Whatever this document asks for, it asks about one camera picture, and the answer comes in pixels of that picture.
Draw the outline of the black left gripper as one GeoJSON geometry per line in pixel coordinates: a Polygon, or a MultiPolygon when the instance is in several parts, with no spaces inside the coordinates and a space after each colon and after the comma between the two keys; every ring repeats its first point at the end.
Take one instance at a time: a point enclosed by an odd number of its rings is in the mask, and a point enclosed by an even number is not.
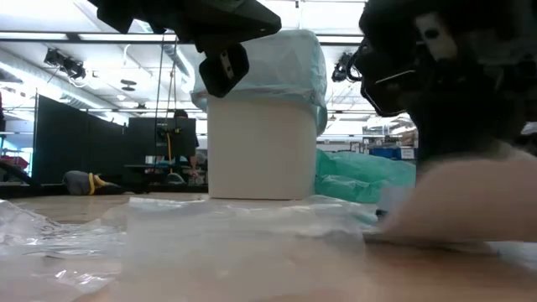
{"type": "Polygon", "coordinates": [[[258,0],[149,0],[144,20],[153,29],[169,29],[200,52],[220,52],[278,33],[278,14],[258,0]]]}

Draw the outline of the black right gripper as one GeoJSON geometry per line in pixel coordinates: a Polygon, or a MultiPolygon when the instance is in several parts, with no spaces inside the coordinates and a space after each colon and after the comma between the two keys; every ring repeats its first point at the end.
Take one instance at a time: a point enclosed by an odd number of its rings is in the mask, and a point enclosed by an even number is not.
{"type": "Polygon", "coordinates": [[[525,125],[525,64],[432,72],[404,89],[401,106],[418,130],[419,162],[491,157],[525,125]]]}

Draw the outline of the light blue trash bag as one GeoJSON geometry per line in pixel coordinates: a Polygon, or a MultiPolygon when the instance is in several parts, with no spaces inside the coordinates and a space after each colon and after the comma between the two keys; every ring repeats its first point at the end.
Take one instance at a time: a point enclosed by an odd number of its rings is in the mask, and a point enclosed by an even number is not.
{"type": "Polygon", "coordinates": [[[248,73],[218,101],[303,105],[315,119],[316,133],[327,124],[326,61],[321,44],[309,30],[282,30],[241,43],[248,73]]]}

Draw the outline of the torn white paper piece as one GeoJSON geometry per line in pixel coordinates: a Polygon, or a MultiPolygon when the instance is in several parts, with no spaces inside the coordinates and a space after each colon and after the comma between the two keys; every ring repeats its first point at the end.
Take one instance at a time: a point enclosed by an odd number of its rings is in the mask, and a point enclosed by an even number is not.
{"type": "Polygon", "coordinates": [[[537,157],[506,147],[497,158],[432,164],[379,229],[440,242],[537,242],[537,157]]]}

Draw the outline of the teal green trash bag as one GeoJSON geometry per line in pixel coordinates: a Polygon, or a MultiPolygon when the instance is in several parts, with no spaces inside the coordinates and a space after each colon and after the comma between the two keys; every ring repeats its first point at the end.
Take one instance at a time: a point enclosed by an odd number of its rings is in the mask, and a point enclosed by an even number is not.
{"type": "Polygon", "coordinates": [[[400,160],[353,152],[316,151],[315,192],[355,203],[376,204],[383,188],[410,187],[416,168],[400,160]]]}

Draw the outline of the white plastic trash bin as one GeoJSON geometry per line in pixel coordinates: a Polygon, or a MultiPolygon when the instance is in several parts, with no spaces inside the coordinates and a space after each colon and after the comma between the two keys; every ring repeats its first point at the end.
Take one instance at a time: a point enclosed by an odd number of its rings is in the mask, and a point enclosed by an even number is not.
{"type": "Polygon", "coordinates": [[[209,196],[300,200],[313,195],[316,137],[309,105],[263,98],[210,98],[209,196]]]}

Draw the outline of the clear plastic wrap with print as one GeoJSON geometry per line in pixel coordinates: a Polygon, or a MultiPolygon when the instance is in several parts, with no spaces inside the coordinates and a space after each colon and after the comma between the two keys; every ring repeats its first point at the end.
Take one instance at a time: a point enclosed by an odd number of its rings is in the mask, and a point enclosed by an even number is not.
{"type": "Polygon", "coordinates": [[[112,281],[126,236],[101,219],[62,224],[0,200],[0,289],[16,281],[45,281],[91,292],[112,281]]]}

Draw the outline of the blue storage bins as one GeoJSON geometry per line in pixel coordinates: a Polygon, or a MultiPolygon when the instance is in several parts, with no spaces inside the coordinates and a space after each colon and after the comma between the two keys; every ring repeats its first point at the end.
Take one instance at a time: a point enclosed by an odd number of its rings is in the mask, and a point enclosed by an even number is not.
{"type": "Polygon", "coordinates": [[[370,148],[370,155],[383,157],[392,160],[414,160],[416,158],[416,148],[411,147],[386,147],[370,148]]]}

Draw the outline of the person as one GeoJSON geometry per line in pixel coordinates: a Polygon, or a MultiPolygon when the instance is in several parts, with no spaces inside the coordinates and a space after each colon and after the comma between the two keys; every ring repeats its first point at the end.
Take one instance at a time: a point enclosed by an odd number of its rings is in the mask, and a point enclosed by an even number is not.
{"type": "Polygon", "coordinates": [[[184,157],[188,161],[190,176],[197,177],[199,173],[196,149],[199,147],[199,141],[196,136],[196,120],[190,118],[186,110],[176,109],[174,121],[177,128],[176,137],[180,140],[178,142],[180,157],[184,157]]]}

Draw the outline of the black monitor screen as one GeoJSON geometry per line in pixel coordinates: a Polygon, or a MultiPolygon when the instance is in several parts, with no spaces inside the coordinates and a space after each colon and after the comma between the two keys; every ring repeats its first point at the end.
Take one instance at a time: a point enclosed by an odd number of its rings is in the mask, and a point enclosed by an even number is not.
{"type": "Polygon", "coordinates": [[[175,164],[180,151],[173,117],[132,117],[126,130],[126,164],[175,164]]]}

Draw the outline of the black partition panel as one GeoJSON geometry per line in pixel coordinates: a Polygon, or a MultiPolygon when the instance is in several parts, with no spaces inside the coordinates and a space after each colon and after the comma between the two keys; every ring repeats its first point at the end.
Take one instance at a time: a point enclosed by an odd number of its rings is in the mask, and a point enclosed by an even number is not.
{"type": "Polygon", "coordinates": [[[32,177],[59,184],[79,170],[116,179],[123,172],[124,127],[39,96],[34,122],[32,177]]]}

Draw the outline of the black yellow work glove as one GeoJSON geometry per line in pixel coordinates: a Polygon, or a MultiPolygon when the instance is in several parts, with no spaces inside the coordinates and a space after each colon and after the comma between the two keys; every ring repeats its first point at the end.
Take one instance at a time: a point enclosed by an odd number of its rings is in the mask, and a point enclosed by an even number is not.
{"type": "Polygon", "coordinates": [[[120,185],[102,180],[98,174],[71,170],[64,174],[63,184],[71,195],[121,195],[120,185]]]}

